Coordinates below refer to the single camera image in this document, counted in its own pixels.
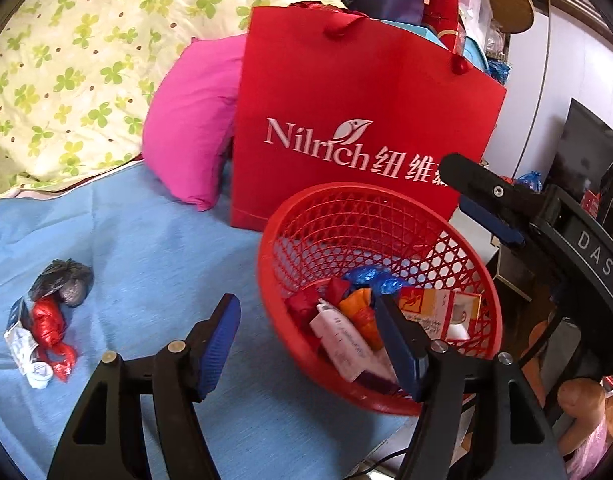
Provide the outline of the blue plastic wrapper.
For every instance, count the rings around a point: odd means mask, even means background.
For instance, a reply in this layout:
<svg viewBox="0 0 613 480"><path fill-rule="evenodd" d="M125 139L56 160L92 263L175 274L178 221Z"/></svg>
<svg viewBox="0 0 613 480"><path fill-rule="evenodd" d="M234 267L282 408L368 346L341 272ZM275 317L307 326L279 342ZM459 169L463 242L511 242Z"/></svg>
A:
<svg viewBox="0 0 613 480"><path fill-rule="evenodd" d="M397 295L409 284L404 278L399 278L379 268L379 266L360 266L349 270L343 278L355 289L370 288L375 295Z"/></svg>

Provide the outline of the blue bed blanket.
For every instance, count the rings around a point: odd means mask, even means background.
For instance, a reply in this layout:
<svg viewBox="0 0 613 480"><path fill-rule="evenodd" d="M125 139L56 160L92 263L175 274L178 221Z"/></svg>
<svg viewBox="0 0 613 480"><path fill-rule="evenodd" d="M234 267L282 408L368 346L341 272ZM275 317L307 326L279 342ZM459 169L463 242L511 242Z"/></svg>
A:
<svg viewBox="0 0 613 480"><path fill-rule="evenodd" d="M226 292L242 318L216 389L198 408L225 479L340 479L403 425L319 388L293 363L265 315L256 232L229 226L230 202L178 203L143 165L56 200L0 202L0 442L30 479L47 474L64 426L102 353L150 356L186 336ZM52 260L93 269L67 313L79 355L66 382L29 386L6 346L11 306Z"/></svg>

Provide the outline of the red ribbon bow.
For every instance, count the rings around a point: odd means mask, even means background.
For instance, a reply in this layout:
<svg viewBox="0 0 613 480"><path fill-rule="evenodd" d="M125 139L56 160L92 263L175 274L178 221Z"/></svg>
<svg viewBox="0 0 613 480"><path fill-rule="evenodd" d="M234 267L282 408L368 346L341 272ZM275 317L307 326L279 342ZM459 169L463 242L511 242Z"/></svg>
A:
<svg viewBox="0 0 613 480"><path fill-rule="evenodd" d="M62 382L69 379L78 362L78 352L64 342L66 328L64 316L53 296L45 296L34 302L31 332L38 343L38 356Z"/></svg>

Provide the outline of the black plastic bag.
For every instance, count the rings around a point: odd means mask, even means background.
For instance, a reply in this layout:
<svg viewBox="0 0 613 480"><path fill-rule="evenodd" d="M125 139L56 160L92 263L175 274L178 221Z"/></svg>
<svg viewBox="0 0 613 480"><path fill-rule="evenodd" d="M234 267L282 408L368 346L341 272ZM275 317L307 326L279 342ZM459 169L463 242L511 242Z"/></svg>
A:
<svg viewBox="0 0 613 480"><path fill-rule="evenodd" d="M29 297L37 301L52 296L67 307L76 308L90 293L93 279L89 266L72 259L55 259L35 279Z"/></svg>

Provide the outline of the red Nilrich paper bag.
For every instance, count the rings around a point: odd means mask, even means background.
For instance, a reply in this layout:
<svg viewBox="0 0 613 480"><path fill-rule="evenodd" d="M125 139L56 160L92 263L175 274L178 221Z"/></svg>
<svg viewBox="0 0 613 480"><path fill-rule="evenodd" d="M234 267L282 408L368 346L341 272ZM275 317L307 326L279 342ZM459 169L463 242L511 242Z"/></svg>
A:
<svg viewBox="0 0 613 480"><path fill-rule="evenodd" d="M252 11L236 106L232 222L261 231L305 188L377 185L443 218L439 172L480 160L505 88L463 56L363 15L303 6Z"/></svg>

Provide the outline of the magenta pillow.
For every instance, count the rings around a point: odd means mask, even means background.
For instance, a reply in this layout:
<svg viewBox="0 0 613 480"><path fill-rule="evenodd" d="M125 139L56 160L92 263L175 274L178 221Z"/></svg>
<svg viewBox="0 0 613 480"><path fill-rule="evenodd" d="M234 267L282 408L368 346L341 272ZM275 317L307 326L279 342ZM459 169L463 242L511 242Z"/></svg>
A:
<svg viewBox="0 0 613 480"><path fill-rule="evenodd" d="M192 39L149 105L142 156L165 188L200 211L218 201L233 137L247 37Z"/></svg>

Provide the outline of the blue and white carton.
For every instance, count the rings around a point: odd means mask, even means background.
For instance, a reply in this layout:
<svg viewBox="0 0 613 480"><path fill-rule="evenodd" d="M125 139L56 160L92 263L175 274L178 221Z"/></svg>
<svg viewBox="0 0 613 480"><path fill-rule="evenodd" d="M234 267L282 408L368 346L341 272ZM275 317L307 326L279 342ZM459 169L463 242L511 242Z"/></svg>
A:
<svg viewBox="0 0 613 480"><path fill-rule="evenodd" d="M10 308L4 341L21 375L33 389L45 389L54 372L48 363L40 359L40 345L31 332L29 308L24 298Z"/></svg>

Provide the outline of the orange wrapper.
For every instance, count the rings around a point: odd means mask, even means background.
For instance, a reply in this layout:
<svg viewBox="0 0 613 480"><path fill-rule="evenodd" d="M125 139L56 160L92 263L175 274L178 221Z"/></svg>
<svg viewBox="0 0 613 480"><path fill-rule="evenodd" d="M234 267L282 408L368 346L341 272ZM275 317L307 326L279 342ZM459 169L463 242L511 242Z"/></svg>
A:
<svg viewBox="0 0 613 480"><path fill-rule="evenodd" d="M371 306L371 289L359 288L340 301L340 311L351 321L357 332L373 351L383 348L383 342L376 323L375 311Z"/></svg>

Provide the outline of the clover print quilt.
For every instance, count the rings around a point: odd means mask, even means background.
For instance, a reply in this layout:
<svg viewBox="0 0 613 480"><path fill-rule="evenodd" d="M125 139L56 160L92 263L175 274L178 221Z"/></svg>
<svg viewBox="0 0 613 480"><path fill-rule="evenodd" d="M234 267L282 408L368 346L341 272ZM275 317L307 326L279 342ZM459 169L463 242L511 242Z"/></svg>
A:
<svg viewBox="0 0 613 480"><path fill-rule="evenodd" d="M0 33L0 200L133 160L154 92L192 38L245 32L255 6L341 0L23 0Z"/></svg>

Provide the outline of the red and white carton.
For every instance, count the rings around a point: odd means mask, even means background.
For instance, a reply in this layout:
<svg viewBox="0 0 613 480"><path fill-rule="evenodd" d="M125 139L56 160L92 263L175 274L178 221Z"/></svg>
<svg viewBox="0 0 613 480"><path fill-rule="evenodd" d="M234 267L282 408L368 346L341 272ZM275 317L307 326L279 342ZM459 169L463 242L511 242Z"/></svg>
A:
<svg viewBox="0 0 613 480"><path fill-rule="evenodd" d="M419 323L431 339L467 341L479 318L482 297L455 289L404 287L397 304L408 321Z"/></svg>

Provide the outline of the red plastic mesh basket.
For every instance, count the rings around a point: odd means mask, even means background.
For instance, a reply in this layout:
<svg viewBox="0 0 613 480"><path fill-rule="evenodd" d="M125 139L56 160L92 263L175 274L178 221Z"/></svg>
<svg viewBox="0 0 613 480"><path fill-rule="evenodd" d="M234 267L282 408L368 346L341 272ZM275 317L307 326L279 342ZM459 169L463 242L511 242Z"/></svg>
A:
<svg viewBox="0 0 613 480"><path fill-rule="evenodd" d="M503 320L483 261L454 226L386 188L332 183L289 197L264 228L258 279L267 316L300 370L365 410L411 416L421 407L378 378L342 377L309 326L318 299L336 304L357 288L376 294L403 286L472 292L481 304L467 324L468 337L448 342L480 359L491 359L500 348Z"/></svg>

